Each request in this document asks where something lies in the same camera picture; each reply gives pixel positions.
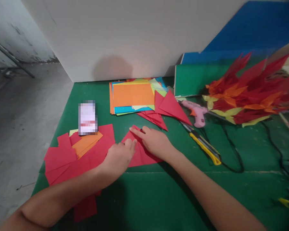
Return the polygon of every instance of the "gray floor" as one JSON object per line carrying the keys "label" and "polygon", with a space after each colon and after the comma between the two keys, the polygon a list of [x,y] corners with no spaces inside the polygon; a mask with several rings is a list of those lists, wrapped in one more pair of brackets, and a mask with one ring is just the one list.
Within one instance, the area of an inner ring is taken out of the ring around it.
{"label": "gray floor", "polygon": [[0,91],[0,224],[30,197],[73,87],[61,64],[28,69],[35,79],[15,77]]}

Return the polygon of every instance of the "blurred phone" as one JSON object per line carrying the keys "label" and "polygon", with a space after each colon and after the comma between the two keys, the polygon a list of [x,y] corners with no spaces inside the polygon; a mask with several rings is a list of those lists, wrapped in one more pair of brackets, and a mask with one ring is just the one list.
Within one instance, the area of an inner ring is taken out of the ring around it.
{"label": "blurred phone", "polygon": [[96,135],[98,132],[95,100],[84,100],[78,105],[78,134]]}

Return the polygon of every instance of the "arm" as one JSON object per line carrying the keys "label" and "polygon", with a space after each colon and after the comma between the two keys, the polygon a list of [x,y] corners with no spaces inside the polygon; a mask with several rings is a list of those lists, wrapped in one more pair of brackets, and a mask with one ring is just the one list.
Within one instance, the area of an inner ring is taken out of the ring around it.
{"label": "arm", "polygon": [[98,167],[35,194],[6,220],[0,230],[48,230],[74,205],[117,180],[127,169],[136,142],[127,139],[125,144],[114,144]]}
{"label": "arm", "polygon": [[191,189],[217,230],[266,230],[257,218],[176,150],[167,136],[146,126],[130,130],[149,152],[169,163]]}

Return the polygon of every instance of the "pink glue gun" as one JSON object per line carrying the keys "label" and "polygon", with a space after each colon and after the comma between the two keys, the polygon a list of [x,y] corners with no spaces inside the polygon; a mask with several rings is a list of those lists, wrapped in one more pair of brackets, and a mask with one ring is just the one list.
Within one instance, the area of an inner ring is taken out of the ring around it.
{"label": "pink glue gun", "polygon": [[207,108],[202,107],[199,104],[188,101],[188,100],[178,99],[177,101],[179,101],[183,106],[191,110],[191,115],[195,116],[194,126],[196,128],[201,128],[205,126],[206,123],[205,123],[205,118],[203,115],[208,112]]}

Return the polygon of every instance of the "green table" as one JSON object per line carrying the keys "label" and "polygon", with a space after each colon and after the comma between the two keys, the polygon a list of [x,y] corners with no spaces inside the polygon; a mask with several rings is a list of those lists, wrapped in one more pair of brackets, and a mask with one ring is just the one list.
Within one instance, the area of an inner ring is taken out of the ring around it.
{"label": "green table", "polygon": [[[165,78],[173,85],[173,78]],[[122,116],[109,113],[109,82],[75,83],[52,139],[78,128],[78,103],[96,100],[99,125],[113,124],[115,138],[120,142],[135,124],[159,129],[136,114]],[[289,199],[289,178],[278,165],[279,155],[268,141],[261,124],[242,128],[228,125],[227,130],[245,165],[245,172],[230,172],[224,166],[214,166],[207,155],[189,137],[186,130],[171,117],[163,116],[172,144],[215,182],[221,185],[269,230],[289,230],[289,209],[277,202]],[[212,145],[219,150],[223,161],[239,167],[238,161],[219,123],[207,117],[206,131]],[[278,116],[266,122],[272,137],[286,159],[289,159],[289,130]],[[33,194],[49,186],[45,177],[45,163]],[[55,230],[71,227],[77,230],[212,230],[213,225],[178,174],[165,162],[128,168],[111,186],[97,197],[98,214],[74,224],[71,210],[55,226]]]}

